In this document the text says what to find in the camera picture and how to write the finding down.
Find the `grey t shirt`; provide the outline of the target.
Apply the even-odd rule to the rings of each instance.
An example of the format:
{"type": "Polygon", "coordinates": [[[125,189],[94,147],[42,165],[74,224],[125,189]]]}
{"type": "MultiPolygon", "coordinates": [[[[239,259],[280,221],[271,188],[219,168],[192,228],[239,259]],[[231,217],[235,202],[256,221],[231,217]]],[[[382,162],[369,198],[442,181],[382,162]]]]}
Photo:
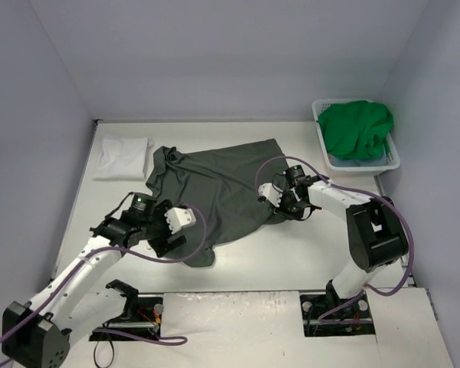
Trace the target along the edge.
{"type": "Polygon", "coordinates": [[[215,261],[214,246],[236,241],[263,225],[284,222],[283,215],[258,201],[256,191],[265,182],[284,187],[280,174],[288,163],[283,155],[274,139],[195,153],[167,146],[157,149],[147,188],[158,200],[195,206],[207,226],[205,234],[199,225],[186,230],[186,243],[167,258],[207,268],[215,261]]]}

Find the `white t shirt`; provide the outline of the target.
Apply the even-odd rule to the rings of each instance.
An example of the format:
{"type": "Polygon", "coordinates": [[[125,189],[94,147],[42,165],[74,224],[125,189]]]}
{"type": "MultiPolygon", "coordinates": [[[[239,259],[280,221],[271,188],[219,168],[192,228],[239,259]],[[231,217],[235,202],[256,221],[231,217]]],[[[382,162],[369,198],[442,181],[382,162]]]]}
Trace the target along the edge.
{"type": "Polygon", "coordinates": [[[145,179],[147,155],[153,142],[147,137],[104,136],[100,143],[95,180],[145,179]]]}

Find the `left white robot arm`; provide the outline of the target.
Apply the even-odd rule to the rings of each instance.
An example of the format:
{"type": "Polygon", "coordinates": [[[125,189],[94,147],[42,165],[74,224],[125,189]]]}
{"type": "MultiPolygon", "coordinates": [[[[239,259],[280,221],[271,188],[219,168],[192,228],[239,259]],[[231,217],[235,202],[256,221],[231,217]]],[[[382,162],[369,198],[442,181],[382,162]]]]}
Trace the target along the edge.
{"type": "Polygon", "coordinates": [[[166,254],[186,243],[182,231],[194,226],[194,211],[169,200],[130,192],[130,206],[113,212],[91,228],[91,236],[78,256],[28,302],[11,303],[2,315],[0,347],[7,358],[24,367],[59,367],[70,349],[84,336],[112,320],[132,320],[140,307],[139,291],[115,279],[102,292],[91,288],[125,255],[147,242],[151,259],[168,263],[166,254]]]}

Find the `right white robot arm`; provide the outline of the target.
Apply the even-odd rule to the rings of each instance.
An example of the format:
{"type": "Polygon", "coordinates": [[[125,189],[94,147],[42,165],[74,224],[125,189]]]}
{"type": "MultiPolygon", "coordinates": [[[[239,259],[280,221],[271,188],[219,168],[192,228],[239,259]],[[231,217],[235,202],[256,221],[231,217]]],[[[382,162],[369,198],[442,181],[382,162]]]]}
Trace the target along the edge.
{"type": "Polygon", "coordinates": [[[307,176],[300,165],[285,170],[283,176],[283,189],[272,182],[258,188],[260,198],[276,213],[303,221],[305,212],[326,210],[346,223],[350,258],[328,282],[324,296],[326,311],[340,316],[376,273],[408,253],[403,224],[386,197],[339,189],[328,179],[307,176]]]}

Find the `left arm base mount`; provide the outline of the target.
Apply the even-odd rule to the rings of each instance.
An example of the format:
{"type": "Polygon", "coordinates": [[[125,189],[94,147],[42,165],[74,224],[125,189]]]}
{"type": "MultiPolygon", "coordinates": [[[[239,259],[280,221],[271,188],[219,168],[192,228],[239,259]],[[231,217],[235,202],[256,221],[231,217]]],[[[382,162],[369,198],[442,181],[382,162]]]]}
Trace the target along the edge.
{"type": "Polygon", "coordinates": [[[138,306],[129,317],[117,317],[102,323],[88,337],[90,342],[129,341],[131,334],[148,340],[158,340],[163,313],[161,294],[142,294],[138,306]]]}

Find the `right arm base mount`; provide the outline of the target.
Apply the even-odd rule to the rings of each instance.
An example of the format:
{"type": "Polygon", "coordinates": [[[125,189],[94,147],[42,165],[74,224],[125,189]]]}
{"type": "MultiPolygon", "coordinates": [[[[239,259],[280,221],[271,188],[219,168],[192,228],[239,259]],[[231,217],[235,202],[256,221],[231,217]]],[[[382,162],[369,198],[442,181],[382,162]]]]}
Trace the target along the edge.
{"type": "Polygon", "coordinates": [[[323,320],[319,320],[319,316],[331,309],[325,294],[300,294],[300,306],[305,337],[355,337],[376,334],[365,294],[354,304],[323,320]]]}

